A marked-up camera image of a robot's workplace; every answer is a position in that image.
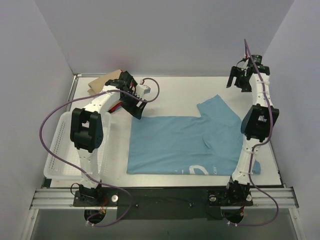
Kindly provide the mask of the light blue t shirt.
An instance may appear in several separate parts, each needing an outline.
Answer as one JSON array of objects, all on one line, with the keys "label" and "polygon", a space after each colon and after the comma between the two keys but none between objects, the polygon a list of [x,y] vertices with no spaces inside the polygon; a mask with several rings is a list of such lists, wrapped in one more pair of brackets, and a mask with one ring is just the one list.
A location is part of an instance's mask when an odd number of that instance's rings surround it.
[{"label": "light blue t shirt", "polygon": [[216,95],[196,116],[134,118],[127,173],[231,176],[243,147],[241,119]]}]

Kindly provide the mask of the white perforated plastic basket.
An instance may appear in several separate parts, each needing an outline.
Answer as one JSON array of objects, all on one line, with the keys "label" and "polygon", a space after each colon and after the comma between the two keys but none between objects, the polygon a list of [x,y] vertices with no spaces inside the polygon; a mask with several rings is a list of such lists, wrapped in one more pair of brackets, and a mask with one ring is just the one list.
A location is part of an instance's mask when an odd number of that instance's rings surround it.
[{"label": "white perforated plastic basket", "polygon": [[[71,116],[72,113],[70,111],[63,113],[60,116],[50,150],[55,155],[79,167],[80,158],[77,149],[74,147],[74,143],[70,140]],[[112,116],[107,112],[102,119],[103,141],[97,152],[97,166],[99,173],[102,172],[108,155],[111,122]],[[51,154],[48,154],[47,156],[43,173],[48,179],[60,181],[80,181],[82,179],[81,171],[56,159]]]}]

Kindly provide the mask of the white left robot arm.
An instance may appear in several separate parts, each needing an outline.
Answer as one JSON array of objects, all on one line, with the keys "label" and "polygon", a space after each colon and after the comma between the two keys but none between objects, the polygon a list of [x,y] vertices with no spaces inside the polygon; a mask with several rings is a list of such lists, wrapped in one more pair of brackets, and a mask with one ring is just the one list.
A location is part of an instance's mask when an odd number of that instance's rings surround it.
[{"label": "white left robot arm", "polygon": [[140,119],[146,106],[143,97],[150,90],[143,81],[137,83],[128,71],[122,71],[118,78],[109,79],[102,85],[101,95],[86,106],[72,111],[70,140],[77,150],[80,168],[84,170],[79,184],[79,197],[91,206],[98,206],[103,200],[98,150],[106,140],[104,116],[115,104],[120,103],[128,113]]}]

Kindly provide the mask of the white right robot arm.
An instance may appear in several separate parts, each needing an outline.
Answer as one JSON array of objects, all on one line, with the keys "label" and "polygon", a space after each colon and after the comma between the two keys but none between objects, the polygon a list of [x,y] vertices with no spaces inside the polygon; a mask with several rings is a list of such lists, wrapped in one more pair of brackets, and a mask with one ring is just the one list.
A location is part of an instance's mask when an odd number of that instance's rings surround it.
[{"label": "white right robot arm", "polygon": [[280,111],[275,108],[270,96],[270,68],[262,64],[263,57],[254,54],[241,61],[242,67],[233,66],[226,87],[234,85],[244,93],[252,93],[252,106],[242,120],[242,150],[237,166],[232,173],[223,199],[229,205],[243,204],[250,194],[250,177],[260,146],[270,140]]}]

